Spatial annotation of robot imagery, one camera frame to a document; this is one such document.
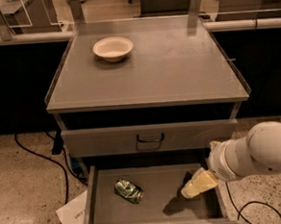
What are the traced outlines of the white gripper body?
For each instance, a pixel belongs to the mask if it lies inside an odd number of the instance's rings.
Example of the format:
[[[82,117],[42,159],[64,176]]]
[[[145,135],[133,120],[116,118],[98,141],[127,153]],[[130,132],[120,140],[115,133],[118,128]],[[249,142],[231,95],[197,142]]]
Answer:
[[[221,181],[238,181],[242,178],[239,170],[239,152],[243,148],[241,139],[228,139],[224,142],[213,140],[208,156],[208,168]]]

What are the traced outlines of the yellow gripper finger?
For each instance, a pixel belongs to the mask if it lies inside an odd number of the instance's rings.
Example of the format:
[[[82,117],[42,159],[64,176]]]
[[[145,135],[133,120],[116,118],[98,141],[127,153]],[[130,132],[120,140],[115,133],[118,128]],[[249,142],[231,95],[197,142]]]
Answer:
[[[200,193],[209,191],[217,186],[217,178],[210,171],[204,170],[194,173],[193,177],[187,181],[182,188],[181,194],[186,198],[193,198]]]
[[[199,167],[199,169],[197,169],[193,175],[192,178],[188,181],[189,185],[198,185],[201,184],[203,182],[203,173],[205,172],[205,169],[203,167]]]

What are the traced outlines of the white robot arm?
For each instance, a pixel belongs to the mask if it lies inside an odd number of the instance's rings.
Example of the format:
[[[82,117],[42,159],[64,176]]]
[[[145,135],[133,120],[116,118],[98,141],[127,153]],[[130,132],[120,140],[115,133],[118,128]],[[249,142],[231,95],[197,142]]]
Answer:
[[[238,181],[247,176],[281,174],[281,122],[254,125],[246,137],[213,140],[208,169],[200,167],[181,190],[186,198],[217,187],[218,181]]]

